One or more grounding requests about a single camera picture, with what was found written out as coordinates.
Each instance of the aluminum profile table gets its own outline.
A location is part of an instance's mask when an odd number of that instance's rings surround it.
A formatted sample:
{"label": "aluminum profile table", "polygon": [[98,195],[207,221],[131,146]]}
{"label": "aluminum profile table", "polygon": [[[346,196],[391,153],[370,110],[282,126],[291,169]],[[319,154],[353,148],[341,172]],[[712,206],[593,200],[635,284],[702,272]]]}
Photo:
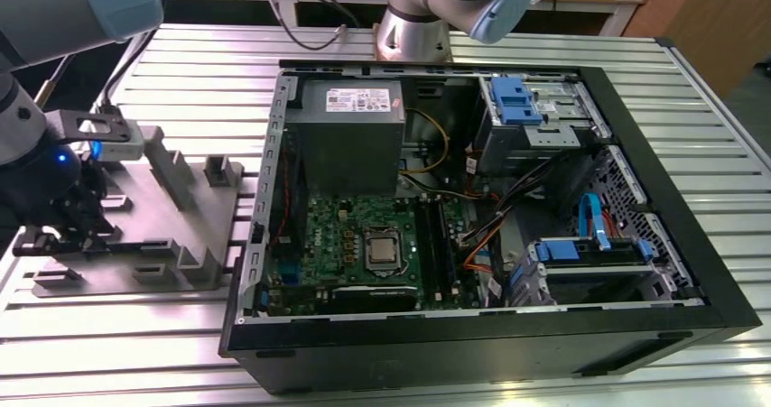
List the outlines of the aluminum profile table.
{"label": "aluminum profile table", "polygon": [[[329,29],[298,29],[322,43]],[[0,262],[0,401],[21,405],[760,405],[771,397],[771,161],[676,49],[650,39],[514,35],[485,46],[458,34],[459,62],[601,66],[765,326],[678,352],[629,375],[313,393],[274,398],[218,356],[227,285],[198,293],[38,299],[41,259]],[[245,240],[279,59],[373,59],[353,30],[322,52],[279,28],[165,25],[114,100],[127,118],[162,125],[190,162],[227,154],[245,180],[233,239]],[[230,264],[235,249],[230,253]]]}

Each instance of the wall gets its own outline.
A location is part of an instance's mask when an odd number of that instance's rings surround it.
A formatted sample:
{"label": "wall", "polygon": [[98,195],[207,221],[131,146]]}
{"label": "wall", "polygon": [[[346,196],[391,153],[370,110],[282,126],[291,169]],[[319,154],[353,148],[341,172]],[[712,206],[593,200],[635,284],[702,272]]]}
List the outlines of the wall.
{"label": "wall", "polygon": [[661,37],[688,0],[649,0],[633,17],[625,36]]}

